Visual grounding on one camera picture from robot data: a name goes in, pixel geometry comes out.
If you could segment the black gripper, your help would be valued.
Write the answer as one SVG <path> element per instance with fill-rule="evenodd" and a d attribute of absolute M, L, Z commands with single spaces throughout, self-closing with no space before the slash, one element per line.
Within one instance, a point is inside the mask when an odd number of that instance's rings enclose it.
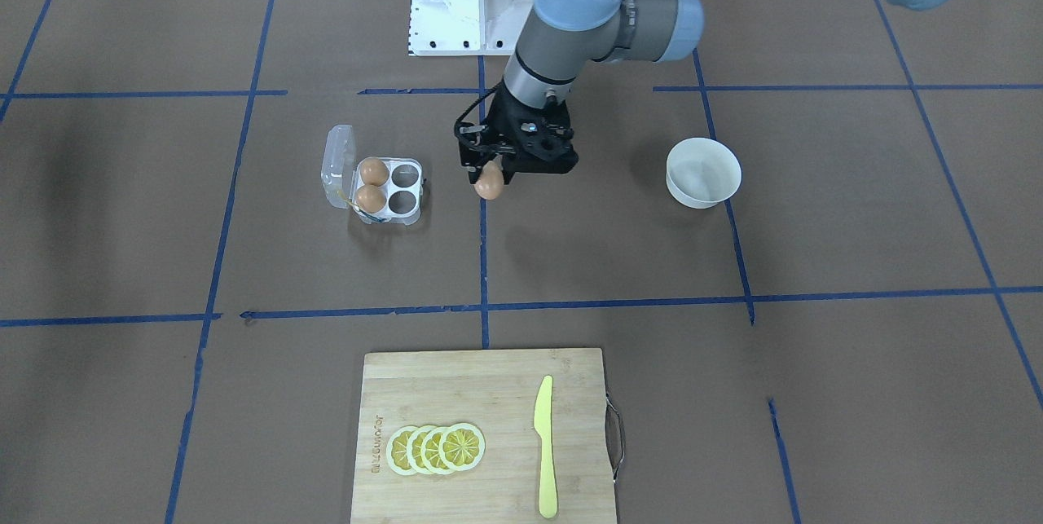
<path fill-rule="evenodd" d="M 564 101 L 549 99 L 544 108 L 529 108 L 503 87 L 493 94 L 487 125 L 498 134 L 499 144 L 511 149 L 499 153 L 505 186 L 514 174 L 568 174 L 578 164 L 569 108 Z M 466 152 L 470 185 L 480 178 L 490 159 L 485 152 Z"/>

